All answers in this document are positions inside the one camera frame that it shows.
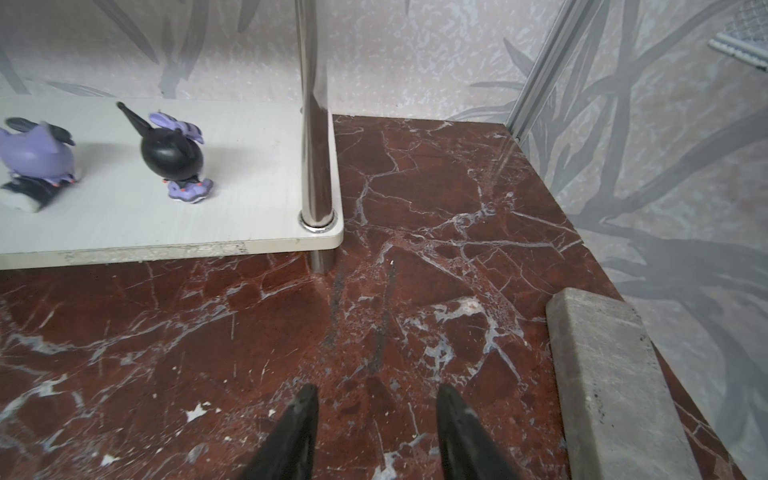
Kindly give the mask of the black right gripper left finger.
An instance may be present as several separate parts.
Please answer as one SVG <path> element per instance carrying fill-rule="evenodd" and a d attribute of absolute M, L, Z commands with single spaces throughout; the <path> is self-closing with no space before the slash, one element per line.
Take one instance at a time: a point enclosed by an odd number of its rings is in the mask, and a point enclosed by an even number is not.
<path fill-rule="evenodd" d="M 311 479 L 318 420 L 318 389 L 305 384 L 238 478 Z"/>

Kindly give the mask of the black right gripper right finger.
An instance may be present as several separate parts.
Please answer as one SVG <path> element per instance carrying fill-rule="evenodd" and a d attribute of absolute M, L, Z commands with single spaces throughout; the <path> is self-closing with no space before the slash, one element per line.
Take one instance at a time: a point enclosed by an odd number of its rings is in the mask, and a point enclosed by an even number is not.
<path fill-rule="evenodd" d="M 439 386 L 436 416 L 444 479 L 520 478 L 483 428 L 476 412 L 449 384 Z"/>

